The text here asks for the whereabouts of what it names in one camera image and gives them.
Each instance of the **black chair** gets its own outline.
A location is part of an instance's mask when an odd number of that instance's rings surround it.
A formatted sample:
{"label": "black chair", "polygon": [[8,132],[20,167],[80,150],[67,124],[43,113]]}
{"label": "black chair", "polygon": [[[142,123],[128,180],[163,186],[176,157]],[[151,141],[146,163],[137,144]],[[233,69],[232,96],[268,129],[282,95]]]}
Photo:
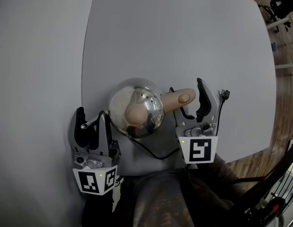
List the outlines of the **black chair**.
{"label": "black chair", "polygon": [[[279,19],[285,18],[290,12],[293,11],[293,0],[271,0],[270,1],[270,7],[265,5],[258,5],[259,7],[263,7],[266,12],[269,13],[270,19],[266,21],[268,24],[271,20],[274,22],[277,21],[276,17]],[[288,31],[287,27],[290,27],[290,22],[284,23],[286,31]]]}
{"label": "black chair", "polygon": [[[241,198],[226,212],[223,226],[240,226],[240,227],[264,227],[267,226],[275,217],[279,217],[279,223],[282,223],[282,213],[287,210],[293,201],[293,194],[290,197],[284,196],[282,192],[287,190],[283,187],[285,182],[292,181],[288,175],[285,179],[287,170],[293,163],[293,145],[274,167],[274,169],[264,177],[241,178],[230,184],[241,182],[258,182],[254,187],[249,189]],[[260,207],[263,199],[268,196],[270,190],[280,181],[278,188],[269,200],[266,206]]]}

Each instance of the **black cable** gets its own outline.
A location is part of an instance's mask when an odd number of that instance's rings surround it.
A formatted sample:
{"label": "black cable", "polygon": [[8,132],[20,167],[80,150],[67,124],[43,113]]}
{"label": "black cable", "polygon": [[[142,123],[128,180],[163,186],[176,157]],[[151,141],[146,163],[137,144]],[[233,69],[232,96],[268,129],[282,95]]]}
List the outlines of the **black cable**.
{"label": "black cable", "polygon": [[177,149],[173,150],[172,152],[170,152],[169,154],[167,154],[164,157],[158,157],[154,153],[152,153],[151,150],[148,149],[145,145],[141,144],[140,142],[136,141],[135,139],[130,139],[130,140],[133,141],[133,142],[135,142],[136,144],[138,144],[142,148],[146,149],[148,151],[148,153],[150,153],[153,157],[155,157],[158,160],[164,160],[164,159],[170,157],[172,154],[176,153],[178,150],[180,150],[180,148],[177,148]]}
{"label": "black cable", "polygon": [[219,131],[220,115],[221,115],[221,110],[222,110],[222,106],[223,106],[224,102],[225,102],[225,100],[222,100],[221,105],[220,105],[220,109],[219,109],[216,136],[218,135],[218,131]]}

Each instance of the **white table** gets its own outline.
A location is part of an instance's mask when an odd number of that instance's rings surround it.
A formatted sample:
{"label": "white table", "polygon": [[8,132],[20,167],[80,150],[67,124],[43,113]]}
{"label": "white table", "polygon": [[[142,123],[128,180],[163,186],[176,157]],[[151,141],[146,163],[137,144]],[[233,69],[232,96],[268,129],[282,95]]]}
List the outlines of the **white table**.
{"label": "white table", "polygon": [[[227,162],[269,146],[275,115],[275,69],[265,23],[253,0],[94,0],[87,28],[82,100],[87,119],[107,110],[112,88],[131,77],[166,92],[202,78],[218,96],[230,90],[221,114],[217,153]],[[195,115],[198,100],[189,105]],[[159,156],[178,147],[173,115],[142,142]],[[179,154],[152,158],[113,130],[120,175],[179,167]]]}

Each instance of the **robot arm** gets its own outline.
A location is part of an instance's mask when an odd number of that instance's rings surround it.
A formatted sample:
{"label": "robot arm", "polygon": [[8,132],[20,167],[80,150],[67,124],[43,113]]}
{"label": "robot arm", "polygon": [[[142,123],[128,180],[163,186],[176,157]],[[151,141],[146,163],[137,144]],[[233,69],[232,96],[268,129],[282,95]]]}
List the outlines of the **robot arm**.
{"label": "robot arm", "polygon": [[83,107],[76,111],[76,143],[73,172],[81,192],[104,195],[115,186],[120,148],[112,139],[109,116],[101,111],[86,122]]}
{"label": "robot arm", "polygon": [[[174,110],[176,120],[176,137],[180,144],[185,163],[212,163],[214,160],[218,136],[219,108],[221,108],[209,86],[197,79],[200,108],[197,117],[186,115],[183,108]],[[229,91],[220,93],[221,102],[229,97]]]}

